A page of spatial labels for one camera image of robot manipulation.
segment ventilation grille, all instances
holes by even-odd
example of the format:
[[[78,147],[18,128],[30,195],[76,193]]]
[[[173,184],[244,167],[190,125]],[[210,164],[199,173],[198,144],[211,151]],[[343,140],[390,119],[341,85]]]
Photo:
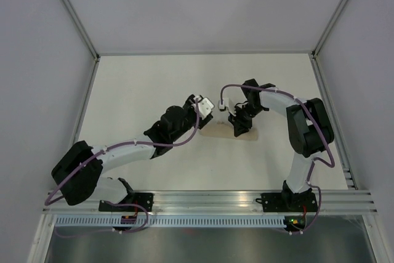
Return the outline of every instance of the ventilation grille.
[[[204,227],[204,228],[283,228],[284,216],[149,216],[147,227]],[[143,214],[135,223],[122,222],[121,215],[58,215],[56,226],[141,226],[145,221]]]

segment white wall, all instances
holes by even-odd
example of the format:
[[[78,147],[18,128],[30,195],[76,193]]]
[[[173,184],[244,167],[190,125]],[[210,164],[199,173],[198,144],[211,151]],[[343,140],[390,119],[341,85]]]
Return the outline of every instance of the white wall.
[[[0,0],[0,253],[25,262],[92,67],[59,0]]]
[[[310,51],[340,0],[71,0],[100,54]]]
[[[394,0],[350,0],[320,55],[352,167],[394,245]]]

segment white table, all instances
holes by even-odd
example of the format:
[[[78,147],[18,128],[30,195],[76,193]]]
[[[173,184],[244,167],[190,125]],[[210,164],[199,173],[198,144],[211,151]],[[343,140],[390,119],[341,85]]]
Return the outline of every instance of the white table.
[[[159,120],[166,108],[182,106],[190,94],[217,103],[222,86],[251,78],[297,97],[320,96],[307,54],[102,57],[79,138],[89,145],[133,139]],[[227,89],[225,96],[244,101],[238,88]],[[218,111],[214,116],[223,119]],[[133,162],[107,176],[125,178],[136,190],[281,189],[294,153],[286,119],[273,111],[262,112],[253,124],[259,129],[256,142],[197,134],[189,144],[162,157]],[[322,189],[347,189],[336,147],[330,148],[336,167],[318,163],[312,182]]]

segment cable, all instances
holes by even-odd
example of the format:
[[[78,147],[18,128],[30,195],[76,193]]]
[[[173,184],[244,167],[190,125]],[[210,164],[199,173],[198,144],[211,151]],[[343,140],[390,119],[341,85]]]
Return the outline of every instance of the cable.
[[[322,163],[324,163],[326,166],[328,166],[329,168],[334,168],[335,167],[335,160],[334,160],[334,156],[332,155],[332,152],[330,150],[330,148],[328,147],[328,143],[326,141],[326,138],[324,138],[324,135],[318,125],[318,123],[316,122],[316,120],[313,118],[312,114],[310,114],[308,108],[304,105],[303,102],[301,102],[299,99],[297,99],[296,97],[294,97],[292,94],[288,93],[288,92],[284,92],[278,89],[263,89],[261,87],[255,87],[255,86],[243,86],[242,84],[227,84],[224,87],[222,87],[222,89],[220,90],[220,102],[223,103],[223,91],[228,88],[228,87],[240,87],[240,88],[244,88],[244,89],[253,89],[255,91],[263,91],[263,92],[274,92],[277,94],[281,94],[281,95],[285,95],[286,97],[289,97],[293,100],[295,100],[304,110],[305,114],[307,115],[308,119],[312,122],[313,126],[315,127],[323,145],[324,148],[327,151],[328,157],[330,159],[331,163],[328,163],[327,161],[325,161],[324,159],[320,158],[320,157],[315,157],[314,159],[312,159],[312,165],[310,166],[309,172],[308,172],[308,176],[307,176],[307,184],[309,187],[317,189],[318,190],[318,194],[319,194],[319,202],[318,202],[318,209],[316,210],[316,214],[313,217],[312,221],[309,223],[309,225],[306,225],[305,228],[303,230],[299,230],[296,232],[291,232],[291,234],[302,234],[304,233],[304,231],[308,230],[316,221],[319,213],[320,213],[320,209],[321,209],[321,189],[319,186],[317,185],[312,185],[310,182],[310,178],[312,176],[312,172],[313,169],[315,168],[315,161],[321,161]]]
[[[127,142],[121,142],[121,143],[117,143],[114,144],[112,146],[109,146],[107,148],[107,151],[111,151],[112,149],[118,148],[118,147],[122,147],[122,146],[127,146],[127,145],[150,145],[150,146],[158,146],[158,147],[179,147],[182,145],[185,145],[186,143],[189,143],[192,138],[195,136],[195,134],[197,133],[198,130],[198,126],[199,126],[199,108],[198,108],[198,101],[195,100],[196,103],[196,124],[195,124],[195,128],[193,130],[193,132],[191,133],[191,135],[189,136],[189,138],[187,138],[186,140],[179,142],[179,143],[174,143],[174,144],[162,144],[162,143],[151,143],[151,142],[144,142],[144,141],[127,141]],[[47,197],[47,199],[44,202],[45,206],[50,206],[51,204],[55,203],[58,200],[61,200],[63,198],[63,196],[60,196],[58,198],[55,198],[54,200],[51,200],[55,194],[77,173],[79,172],[82,168],[84,168],[87,164],[89,164],[89,162],[91,162],[93,159],[95,159],[96,157],[102,155],[106,153],[104,150],[100,150],[99,152],[97,152],[96,154],[92,155],[91,157],[89,157],[87,160],[85,160],[84,162],[80,163],[78,167],[76,167],[67,177],[65,177],[61,183],[59,183],[56,188],[54,189],[54,191],[52,191],[49,196]]]
[[[141,209],[146,215],[146,219],[145,219],[144,223],[140,227],[137,227],[136,229],[122,230],[121,232],[118,232],[120,234],[122,234],[123,232],[124,233],[133,233],[133,232],[141,231],[147,225],[147,223],[149,221],[149,213],[148,213],[148,211],[144,207],[142,207],[142,206],[140,206],[138,204],[135,204],[135,203],[114,204],[114,203],[110,203],[109,201],[106,201],[106,203],[108,203],[111,206],[119,206],[119,207],[122,207],[122,206],[133,206],[135,208]],[[85,233],[80,233],[80,234],[75,234],[75,235],[63,235],[63,234],[60,234],[57,231],[57,227],[54,228],[54,232],[55,232],[56,236],[58,236],[60,238],[84,237],[85,235],[90,235],[90,234],[94,234],[94,233],[113,232],[113,231],[114,231],[113,229],[98,229],[98,230],[85,232]]]

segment purple cable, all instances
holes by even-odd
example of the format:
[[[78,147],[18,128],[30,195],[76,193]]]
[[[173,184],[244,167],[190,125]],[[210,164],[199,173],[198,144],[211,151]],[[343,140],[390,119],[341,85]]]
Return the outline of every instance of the purple cable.
[[[313,169],[315,168],[315,161],[321,161],[322,163],[324,163],[326,166],[328,166],[329,168],[333,168],[335,166],[335,161],[334,161],[334,157],[331,153],[330,148],[328,147],[328,143],[326,141],[326,139],[324,138],[323,132],[321,131],[320,127],[318,126],[318,123],[315,121],[315,119],[312,117],[312,114],[310,114],[308,108],[304,105],[304,103],[302,103],[299,99],[295,98],[292,94],[288,93],[288,92],[284,92],[284,91],[280,91],[277,89],[263,89],[261,87],[255,87],[255,86],[243,86],[242,84],[227,84],[226,86],[224,86],[222,88],[222,90],[220,91],[220,103],[223,103],[223,91],[228,88],[228,87],[241,87],[244,89],[253,89],[255,91],[264,91],[264,92],[274,92],[277,94],[281,94],[281,95],[285,95],[286,97],[289,97],[293,100],[295,100],[304,110],[305,114],[307,115],[308,119],[312,122],[313,126],[315,127],[321,141],[323,142],[324,148],[327,151],[328,157],[330,159],[331,163],[328,163],[327,161],[325,161],[324,159],[320,158],[320,157],[315,157],[314,159],[312,159],[312,165],[310,166],[309,172],[308,172],[308,176],[307,176],[307,184],[309,185],[309,187],[311,188],[315,188],[318,190],[318,194],[319,194],[319,202],[318,202],[318,209],[316,211],[315,216],[313,217],[312,221],[303,229],[300,231],[295,231],[292,232],[292,234],[301,234],[301,231],[306,231],[307,229],[309,229],[316,221],[319,213],[320,213],[320,208],[321,208],[321,189],[319,186],[317,185],[312,185],[310,183],[310,178],[312,176],[312,172]]]
[[[147,223],[149,221],[148,211],[145,208],[143,208],[142,206],[138,205],[138,204],[135,204],[135,203],[115,204],[115,203],[110,203],[109,201],[106,201],[106,203],[108,203],[111,206],[119,206],[119,207],[122,207],[122,206],[133,206],[133,207],[137,207],[137,208],[141,209],[145,213],[147,218],[145,219],[144,223],[140,227],[137,227],[136,229],[123,230],[122,232],[124,232],[124,233],[138,232],[138,231],[142,230],[147,225]],[[84,237],[85,235],[90,235],[90,234],[95,234],[95,233],[102,233],[102,232],[113,232],[113,230],[112,229],[97,229],[97,230],[94,230],[94,231],[85,232],[85,233],[81,233],[81,234],[63,235],[63,234],[60,234],[57,231],[56,227],[54,228],[54,233],[56,234],[56,236],[58,236],[60,238]]]
[[[151,145],[151,146],[158,146],[158,147],[178,147],[178,146],[182,146],[185,145],[186,143],[189,143],[192,138],[195,136],[195,134],[197,133],[198,130],[198,126],[199,126],[199,109],[198,109],[198,101],[195,100],[196,103],[196,125],[195,128],[193,130],[193,132],[191,133],[191,135],[189,136],[189,138],[187,138],[186,140],[179,142],[179,143],[175,143],[175,144],[162,144],[162,143],[151,143],[151,142],[144,142],[144,141],[127,141],[127,142],[121,142],[121,143],[117,143],[114,144],[112,146],[109,146],[107,148],[107,151],[111,151],[112,149],[118,148],[118,147],[122,147],[122,146],[126,146],[126,145]],[[81,163],[78,167],[76,167],[67,177],[64,178],[64,180],[61,181],[61,183],[59,183],[56,188],[54,189],[54,191],[52,191],[47,199],[45,200],[44,204],[45,206],[49,206],[53,203],[55,203],[58,200],[61,200],[63,198],[63,196],[60,196],[54,200],[51,200],[55,194],[77,173],[79,172],[82,168],[84,168],[89,162],[91,162],[93,159],[95,159],[96,157],[100,156],[101,154],[104,154],[105,151],[104,150],[100,150],[99,152],[97,152],[96,154],[92,155],[91,157],[89,157],[87,160],[85,160],[83,163]]]

